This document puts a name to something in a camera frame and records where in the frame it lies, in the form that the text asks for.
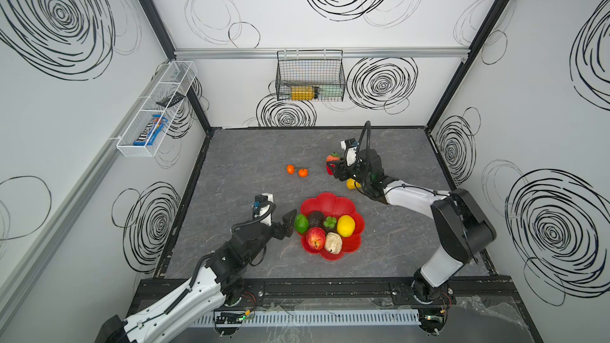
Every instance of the gray table surface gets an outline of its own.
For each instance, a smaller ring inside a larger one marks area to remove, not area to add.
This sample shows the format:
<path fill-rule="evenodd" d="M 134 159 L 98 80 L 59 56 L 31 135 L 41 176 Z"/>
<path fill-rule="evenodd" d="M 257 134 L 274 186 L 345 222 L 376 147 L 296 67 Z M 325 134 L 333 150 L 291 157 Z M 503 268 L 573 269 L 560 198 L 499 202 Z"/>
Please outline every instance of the gray table surface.
<path fill-rule="evenodd" d="M 426 263 L 440 242 L 434 221 L 414 211 L 374 202 L 328 175 L 326 156 L 360 130 L 218 130 L 211 140 L 165 278 L 189 278 L 198 258 L 230 238 L 230 227 L 251 218 L 254 196 L 273 194 L 274 220 L 323 192 L 347 197 L 362 215 L 362 246 L 339 261 L 326 261 L 301 247 L 296 233 L 272 239 L 260 265 L 247 278 L 408 277 Z M 386 174 L 431 189 L 449 189 L 422 129 L 374 129 L 371 148 Z M 309 176 L 289 175 L 286 165 L 309 167 Z M 488 275 L 479 264 L 458 275 Z"/>

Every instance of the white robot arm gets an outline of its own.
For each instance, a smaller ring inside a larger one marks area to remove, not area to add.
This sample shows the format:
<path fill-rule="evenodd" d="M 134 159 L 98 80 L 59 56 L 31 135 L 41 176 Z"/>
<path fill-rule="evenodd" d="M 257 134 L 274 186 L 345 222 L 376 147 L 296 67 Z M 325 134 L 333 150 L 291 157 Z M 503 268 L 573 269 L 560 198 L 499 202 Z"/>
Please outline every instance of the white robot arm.
<path fill-rule="evenodd" d="M 385 174 L 381 158 L 370 149 L 370 122 L 364 125 L 360 140 L 341 141 L 345 153 L 339 161 L 326 163 L 341 181 L 352 178 L 361 184 L 359 191 L 388 205 L 397 205 L 434 220 L 440 247 L 414 274 L 413 290 L 421 303 L 431 303 L 440 287 L 460 268 L 496 238 L 489 219 L 465 189 L 435 191 L 405 183 Z M 367 134 L 366 144 L 363 137 Z"/>
<path fill-rule="evenodd" d="M 108 319 L 95 343 L 165 343 L 171 341 L 197 318 L 222 305 L 239 302 L 243 273 L 271 238 L 290 237 L 296 210 L 272 222 L 276 206 L 271 194 L 254 198 L 253 218 L 231 228 L 231 239 L 215 252 L 200 258 L 193 277 L 155 304 L 121 320 Z"/>

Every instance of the white wall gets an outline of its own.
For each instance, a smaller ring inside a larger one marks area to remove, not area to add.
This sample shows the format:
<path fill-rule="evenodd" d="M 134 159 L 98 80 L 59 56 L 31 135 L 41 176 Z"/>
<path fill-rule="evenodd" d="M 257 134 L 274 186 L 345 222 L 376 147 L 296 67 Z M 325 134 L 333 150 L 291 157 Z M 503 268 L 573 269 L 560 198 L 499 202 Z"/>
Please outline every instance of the white wall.
<path fill-rule="evenodd" d="M 375 126 L 425 125 L 459 63 L 451 57 L 344 59 L 343 102 L 306 102 L 274 99 L 276 60 L 195 62 L 208 119 L 220 127 L 350 126 L 366 120 Z"/>
<path fill-rule="evenodd" d="M 238 25 L 231 29 L 235 45 L 230 42 L 229 28 L 237 22 L 256 28 L 259 47 L 284 48 L 459 45 L 453 27 L 477 0 L 335 0 L 335 6 L 321 0 L 154 1 L 176 48 L 254 47 L 258 33 L 247 24 L 243 34 Z"/>
<path fill-rule="evenodd" d="M 176 48 L 280 50 L 469 46 L 493 3 L 493 0 L 335 0 L 333 5 L 323 0 L 154 1 Z M 384 64 L 397 65 L 398 70 L 408 64 L 398 59 L 383 63 L 378 60 L 373 62 L 378 66 L 378 83 L 385 78 L 393 80 L 392 68 Z M 366 120 L 379 126 L 424 125 L 459 59 L 416 59 L 417 85 L 412 94 L 408 85 L 396 83 L 385 88 L 381 84 L 370 85 L 360 90 L 358 82 L 349 80 L 349 72 L 357 62 L 346 59 L 344 66 L 348 91 L 359 95 L 346 94 L 340 103 L 278 104 L 281 108 L 278 113 L 285 114 L 284 121 L 271 125 L 361 125 Z M 275 79 L 276 61 L 203 60 L 198 61 L 198 69 L 204 94 L 210 101 L 212 126 L 270 125 L 249 120 L 255 118 L 256 107 L 263 97 L 270 94 L 268 85 Z M 400 104 L 383 105 L 397 96 Z M 362 97 L 373 97 L 373 108 Z"/>
<path fill-rule="evenodd" d="M 27 1 L 0 0 L 0 293 L 165 60 L 137 0 L 36 1 L 35 13 L 20 12 Z M 116 160 L 0 341 L 93 341 L 107 318 L 125 316 L 203 140 L 185 105 L 154 159 Z M 156 233 L 132 249 L 140 225 Z"/>
<path fill-rule="evenodd" d="M 27 3 L 0 0 L 0 293 L 165 59 L 137 0 Z"/>
<path fill-rule="evenodd" d="M 517 0 L 432 134 L 545 342 L 608 340 L 609 18 L 609 0 Z"/>
<path fill-rule="evenodd" d="M 169 168 L 117 158 L 0 342 L 93 342 L 108 318 L 126 316 L 140 278 L 156 267 L 201 149 L 194 121 L 182 138 L 162 142 Z"/>

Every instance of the metal rail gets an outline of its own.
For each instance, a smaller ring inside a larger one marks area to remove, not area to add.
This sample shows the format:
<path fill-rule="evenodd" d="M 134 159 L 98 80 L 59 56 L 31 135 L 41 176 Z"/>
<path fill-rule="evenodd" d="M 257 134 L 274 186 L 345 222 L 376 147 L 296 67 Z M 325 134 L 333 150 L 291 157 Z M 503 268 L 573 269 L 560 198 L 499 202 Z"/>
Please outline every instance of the metal rail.
<path fill-rule="evenodd" d="M 449 82 L 445 93 L 440 97 L 438 104 L 436 105 L 436 109 L 432 112 L 432 116 L 430 117 L 428 124 L 426 125 L 428 130 L 432 130 L 440 118 L 442 117 L 443 112 L 451 102 L 453 95 L 456 93 L 460 85 L 462 84 L 462 80 L 466 77 L 466 74 L 470 71 L 470 67 L 477 60 L 477 56 L 479 52 L 483 48 L 483 45 L 487 41 L 487 38 L 493 31 L 493 27 L 498 22 L 499 17 L 504 12 L 506 6 L 508 5 L 510 0 L 495 0 L 492 4 L 492 8 L 490 8 L 485 20 L 483 20 L 483 24 L 479 28 L 477 35 L 473 39 L 470 44 L 470 49 L 472 52 L 470 56 L 462 61 L 462 64 L 459 65 L 456 72 L 453 75 L 453 78 Z"/>
<path fill-rule="evenodd" d="M 387 47 L 387 48 L 206 48 L 206 49 L 177 49 L 177 59 L 277 59 L 278 51 L 299 51 L 299 58 L 323 58 L 324 50 L 329 54 L 333 50 L 342 50 L 343 58 L 366 57 L 460 57 L 468 58 L 468 47 Z"/>

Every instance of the red apple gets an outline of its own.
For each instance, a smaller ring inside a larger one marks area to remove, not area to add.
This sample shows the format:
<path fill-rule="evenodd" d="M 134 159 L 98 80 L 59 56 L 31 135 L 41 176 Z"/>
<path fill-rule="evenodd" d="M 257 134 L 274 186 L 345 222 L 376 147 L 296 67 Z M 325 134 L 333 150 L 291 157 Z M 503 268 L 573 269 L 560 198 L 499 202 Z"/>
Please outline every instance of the red apple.
<path fill-rule="evenodd" d="M 305 235 L 307 243 L 310 247 L 316 250 L 324 248 L 324 242 L 326 241 L 326 233 L 322 228 L 310 228 Z"/>

